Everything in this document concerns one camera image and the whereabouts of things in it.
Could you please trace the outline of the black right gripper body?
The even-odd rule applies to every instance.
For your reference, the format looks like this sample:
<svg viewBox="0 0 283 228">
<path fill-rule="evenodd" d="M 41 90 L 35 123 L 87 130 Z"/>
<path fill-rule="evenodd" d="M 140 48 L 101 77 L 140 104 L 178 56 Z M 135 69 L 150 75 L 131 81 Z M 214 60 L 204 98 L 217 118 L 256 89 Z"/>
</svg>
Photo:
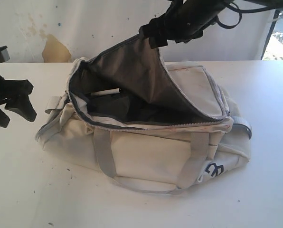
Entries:
<svg viewBox="0 0 283 228">
<path fill-rule="evenodd" d="M 172 0 L 165 13 L 166 39 L 188 43 L 201 37 L 225 8 L 222 0 Z"/>
</svg>

